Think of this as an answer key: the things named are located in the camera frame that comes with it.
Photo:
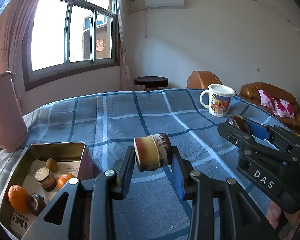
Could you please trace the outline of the person's right hand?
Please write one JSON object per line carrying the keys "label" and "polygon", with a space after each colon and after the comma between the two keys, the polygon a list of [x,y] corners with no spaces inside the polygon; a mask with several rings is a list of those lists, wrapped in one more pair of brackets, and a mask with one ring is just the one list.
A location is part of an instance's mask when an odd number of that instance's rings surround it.
{"label": "person's right hand", "polygon": [[300,210],[296,213],[286,213],[271,200],[266,218],[271,226],[279,231],[280,239],[300,239]]}

